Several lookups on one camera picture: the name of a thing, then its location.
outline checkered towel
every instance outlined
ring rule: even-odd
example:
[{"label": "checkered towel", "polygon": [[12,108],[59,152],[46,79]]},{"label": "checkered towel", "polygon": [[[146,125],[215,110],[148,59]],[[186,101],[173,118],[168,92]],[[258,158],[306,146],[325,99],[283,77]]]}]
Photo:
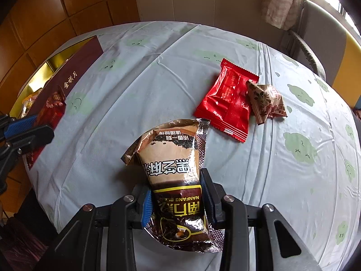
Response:
[{"label": "checkered towel", "polygon": [[262,18],[277,28],[289,30],[296,22],[297,0],[263,0]]}]

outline black mount clamp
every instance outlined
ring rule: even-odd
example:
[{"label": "black mount clamp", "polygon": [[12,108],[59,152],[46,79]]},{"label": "black mount clamp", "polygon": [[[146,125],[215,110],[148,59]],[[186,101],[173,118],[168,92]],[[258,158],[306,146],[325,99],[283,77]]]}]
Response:
[{"label": "black mount clamp", "polygon": [[6,191],[6,178],[19,157],[51,143],[54,138],[53,129],[42,125],[5,139],[4,130],[14,122],[16,120],[8,115],[0,116],[0,142],[5,141],[0,147],[0,194]]},{"label": "black mount clamp", "polygon": [[[225,229],[221,271],[249,270],[249,227],[255,229],[257,271],[321,271],[292,227],[271,204],[261,208],[226,195],[207,171],[200,172],[209,222]],[[132,229],[142,229],[147,184],[112,205],[84,205],[61,231],[34,271],[100,271],[103,227],[109,227],[107,271],[136,271]]]}]

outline screw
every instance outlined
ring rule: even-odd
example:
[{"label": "screw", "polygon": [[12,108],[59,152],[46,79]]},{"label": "screw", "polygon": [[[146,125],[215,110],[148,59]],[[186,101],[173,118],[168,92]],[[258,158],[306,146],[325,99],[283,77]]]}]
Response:
[{"label": "screw", "polygon": [[134,197],[132,195],[125,195],[123,198],[127,203],[133,202]]},{"label": "screw", "polygon": [[265,204],[265,207],[270,211],[273,212],[274,211],[274,207],[271,204]]},{"label": "screw", "polygon": [[93,205],[92,204],[85,204],[83,206],[83,211],[89,212],[91,210],[93,210]]},{"label": "screw", "polygon": [[234,196],[232,196],[232,195],[225,195],[225,196],[223,197],[223,199],[224,199],[226,202],[231,203],[231,202],[234,201]]}]

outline red snack package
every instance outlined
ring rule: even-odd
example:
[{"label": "red snack package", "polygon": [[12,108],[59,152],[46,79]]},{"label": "red snack package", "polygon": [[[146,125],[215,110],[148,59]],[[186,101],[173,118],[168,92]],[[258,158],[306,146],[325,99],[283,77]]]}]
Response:
[{"label": "red snack package", "polygon": [[226,59],[222,60],[221,67],[217,81],[194,115],[209,119],[213,127],[244,143],[251,111],[246,82],[257,83],[259,77]]},{"label": "red snack package", "polygon": [[[35,120],[33,127],[49,125],[52,129],[55,129],[65,113],[65,106],[64,92],[61,87],[58,86],[58,91],[46,100],[45,105],[37,115],[37,120]],[[29,169],[32,168],[43,149],[44,147],[41,147],[26,155]]]}]

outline snack package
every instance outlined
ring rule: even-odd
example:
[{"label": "snack package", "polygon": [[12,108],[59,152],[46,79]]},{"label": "snack package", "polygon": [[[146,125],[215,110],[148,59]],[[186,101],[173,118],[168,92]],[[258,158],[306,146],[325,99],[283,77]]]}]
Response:
[{"label": "snack package", "polygon": [[[46,124],[52,129],[55,129],[65,113],[65,106],[64,92],[61,87],[58,86],[58,91],[53,93],[46,100],[45,105],[37,115],[37,120],[35,120],[33,127]],[[29,169],[33,167],[43,149],[44,147],[41,147],[26,155],[26,161],[28,162]]]},{"label": "snack package", "polygon": [[257,85],[250,80],[246,82],[246,85],[258,125],[265,123],[267,118],[287,117],[282,96],[274,86]]},{"label": "snack package", "polygon": [[182,251],[221,252],[223,233],[208,224],[202,204],[203,166],[209,121],[180,119],[144,133],[125,152],[125,164],[144,167],[154,209],[146,231]]},{"label": "snack package", "polygon": [[222,60],[221,67],[217,81],[194,115],[210,119],[212,126],[244,143],[250,118],[246,81],[257,83],[259,77],[226,59]]},{"label": "snack package", "polygon": [[42,88],[39,88],[36,92],[33,92],[32,94],[27,96],[24,100],[22,100],[22,109],[19,118],[24,118],[27,115],[28,111],[30,110],[31,106],[33,105],[33,103],[35,102],[37,96],[41,91]]}]

